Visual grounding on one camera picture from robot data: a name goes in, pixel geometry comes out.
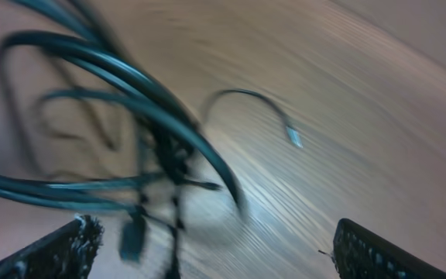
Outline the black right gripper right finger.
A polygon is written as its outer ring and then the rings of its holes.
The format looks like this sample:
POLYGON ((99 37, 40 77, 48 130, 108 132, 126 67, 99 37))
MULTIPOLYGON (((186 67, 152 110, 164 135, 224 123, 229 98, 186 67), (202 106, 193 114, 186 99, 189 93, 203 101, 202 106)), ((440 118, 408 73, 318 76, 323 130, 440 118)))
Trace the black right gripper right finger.
POLYGON ((338 221, 328 256, 341 279, 446 279, 446 272, 347 218, 338 221))

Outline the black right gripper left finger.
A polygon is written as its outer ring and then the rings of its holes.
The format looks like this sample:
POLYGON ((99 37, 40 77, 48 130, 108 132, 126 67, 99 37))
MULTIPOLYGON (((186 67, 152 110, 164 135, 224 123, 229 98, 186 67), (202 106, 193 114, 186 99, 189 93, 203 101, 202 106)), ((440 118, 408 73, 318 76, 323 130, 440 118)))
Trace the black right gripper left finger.
POLYGON ((86 279, 102 245, 104 227, 90 215, 0 260, 0 279, 86 279))

